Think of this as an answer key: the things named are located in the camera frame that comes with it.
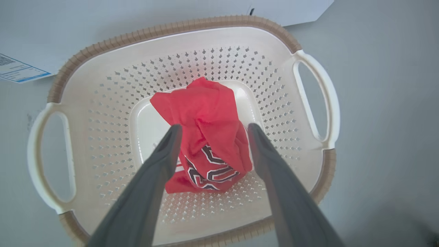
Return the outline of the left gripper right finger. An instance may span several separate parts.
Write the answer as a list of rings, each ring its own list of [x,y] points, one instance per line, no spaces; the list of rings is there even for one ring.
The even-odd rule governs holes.
[[[256,123],[248,139],[257,175],[268,192],[280,247],[343,247],[345,244]]]

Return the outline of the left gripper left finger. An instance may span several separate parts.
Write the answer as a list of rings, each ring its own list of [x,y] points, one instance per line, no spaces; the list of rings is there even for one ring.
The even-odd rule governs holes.
[[[87,242],[88,247],[151,247],[166,183],[174,175],[182,127],[173,125]]]

